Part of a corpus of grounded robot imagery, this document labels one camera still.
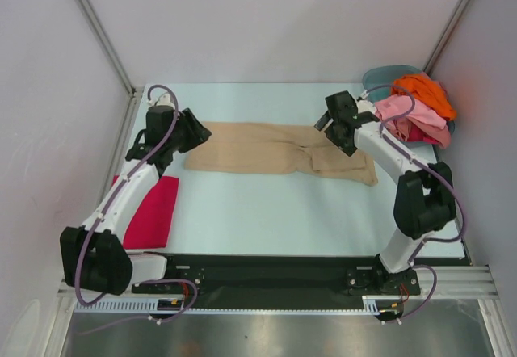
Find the beige t shirt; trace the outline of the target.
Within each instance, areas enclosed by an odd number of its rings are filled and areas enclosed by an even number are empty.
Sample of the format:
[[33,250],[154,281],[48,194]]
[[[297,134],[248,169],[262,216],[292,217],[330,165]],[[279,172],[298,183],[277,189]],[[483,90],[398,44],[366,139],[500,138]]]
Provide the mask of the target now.
[[378,184],[373,159],[357,150],[347,156],[311,126],[207,122],[208,141],[187,154],[187,170],[231,174],[295,172],[325,179]]

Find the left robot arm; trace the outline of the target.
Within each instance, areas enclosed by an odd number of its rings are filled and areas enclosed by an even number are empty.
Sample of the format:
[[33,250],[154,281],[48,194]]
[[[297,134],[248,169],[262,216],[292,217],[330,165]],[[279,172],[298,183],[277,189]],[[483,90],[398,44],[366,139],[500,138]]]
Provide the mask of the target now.
[[118,179],[97,209],[79,227],[60,236],[65,282],[76,290],[120,295],[150,281],[161,292],[177,286],[179,273],[160,254],[129,254],[123,247],[131,220],[148,193],[160,183],[175,153],[206,142],[211,132],[188,108],[151,107],[145,128],[126,153]]

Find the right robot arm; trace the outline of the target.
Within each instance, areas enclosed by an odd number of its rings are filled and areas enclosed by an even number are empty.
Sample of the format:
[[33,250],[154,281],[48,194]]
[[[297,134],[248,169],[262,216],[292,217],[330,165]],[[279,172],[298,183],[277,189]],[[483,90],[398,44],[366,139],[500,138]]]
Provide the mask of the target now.
[[391,135],[365,97],[341,91],[325,98],[326,111],[314,127],[347,156],[361,150],[397,185],[393,218],[397,230],[377,257],[382,266],[372,273],[374,287],[391,293],[401,285],[401,272],[409,269],[428,242],[460,240],[435,234],[456,219],[452,172],[443,162],[428,162]]

